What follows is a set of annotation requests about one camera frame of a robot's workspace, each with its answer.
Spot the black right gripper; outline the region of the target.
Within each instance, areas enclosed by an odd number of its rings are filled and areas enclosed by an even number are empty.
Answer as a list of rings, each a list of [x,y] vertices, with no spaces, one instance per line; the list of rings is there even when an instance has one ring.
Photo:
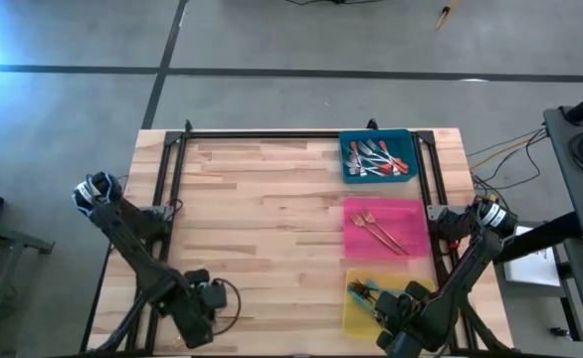
[[[389,291],[382,291],[372,309],[376,322],[385,330],[395,333],[403,326],[415,307],[414,299],[407,293],[394,295]]]

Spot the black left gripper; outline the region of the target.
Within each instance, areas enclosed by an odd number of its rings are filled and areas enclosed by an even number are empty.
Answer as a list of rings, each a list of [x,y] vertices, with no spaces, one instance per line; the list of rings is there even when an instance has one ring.
[[[185,346],[196,349],[212,343],[216,308],[211,286],[195,287],[192,291],[172,289],[163,298],[164,310],[172,316]]]

